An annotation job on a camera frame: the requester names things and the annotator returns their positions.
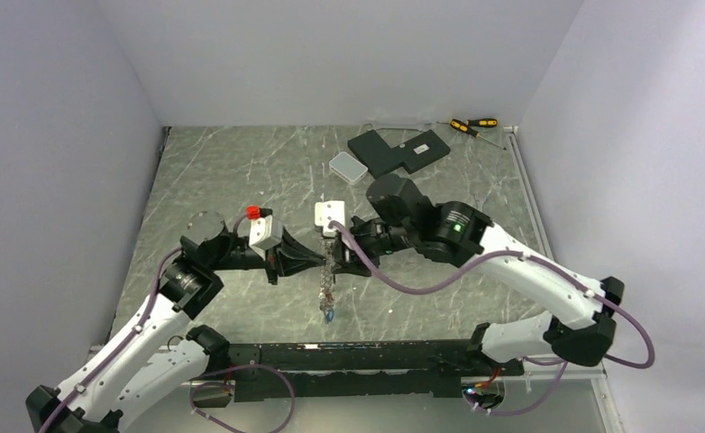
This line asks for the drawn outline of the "silver disc keyring with keys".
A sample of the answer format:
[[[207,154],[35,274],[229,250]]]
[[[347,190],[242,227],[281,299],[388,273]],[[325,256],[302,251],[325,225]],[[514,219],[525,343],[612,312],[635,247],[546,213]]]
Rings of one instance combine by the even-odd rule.
[[[325,263],[320,272],[319,309],[330,324],[334,320],[334,240],[323,238],[321,246]]]

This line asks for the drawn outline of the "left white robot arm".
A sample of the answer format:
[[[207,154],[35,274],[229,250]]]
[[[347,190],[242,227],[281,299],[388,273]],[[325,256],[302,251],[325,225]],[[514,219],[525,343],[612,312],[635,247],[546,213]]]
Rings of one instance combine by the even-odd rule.
[[[160,347],[185,329],[224,287],[217,272],[264,270],[271,284],[324,265],[323,255],[294,239],[269,210],[257,208],[240,237],[216,212],[199,212],[179,247],[167,253],[133,318],[84,366],[25,401],[37,432],[124,432],[183,382],[222,376],[228,341],[211,327],[193,328],[168,354]]]

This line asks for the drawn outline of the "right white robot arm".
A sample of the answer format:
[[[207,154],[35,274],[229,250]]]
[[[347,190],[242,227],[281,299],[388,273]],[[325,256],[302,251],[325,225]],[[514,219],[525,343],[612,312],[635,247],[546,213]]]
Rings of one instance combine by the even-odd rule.
[[[400,292],[425,295],[476,270],[545,308],[532,318],[478,325],[466,353],[474,372],[488,374],[530,355],[556,355],[591,367],[608,354],[622,281],[570,271],[515,239],[480,210],[459,201],[434,204],[412,180],[394,173],[375,180],[366,197],[377,213],[370,220],[346,218],[341,200],[315,205],[316,225],[323,237],[334,239],[334,272],[375,276]],[[380,270],[379,259],[408,249],[457,271],[429,288],[399,284]]]

